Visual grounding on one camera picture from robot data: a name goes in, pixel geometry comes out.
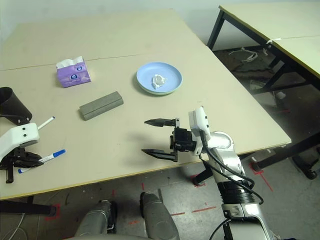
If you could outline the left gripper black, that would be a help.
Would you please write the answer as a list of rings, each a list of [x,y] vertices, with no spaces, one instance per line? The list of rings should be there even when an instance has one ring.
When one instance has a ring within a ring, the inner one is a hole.
[[[6,172],[6,184],[14,181],[14,167],[34,168],[43,165],[42,157],[36,153],[25,151],[24,148],[16,147],[9,152],[0,162],[0,169]]]

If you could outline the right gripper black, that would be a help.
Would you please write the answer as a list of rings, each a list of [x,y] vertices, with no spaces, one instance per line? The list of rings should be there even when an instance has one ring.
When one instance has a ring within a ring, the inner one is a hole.
[[[197,142],[193,140],[192,132],[185,128],[180,128],[179,118],[156,118],[146,120],[144,123],[154,127],[174,127],[172,135],[169,138],[169,148],[173,150],[172,152],[168,153],[160,149],[142,149],[141,151],[145,154],[156,159],[176,163],[178,161],[178,152],[193,152],[196,149]]]

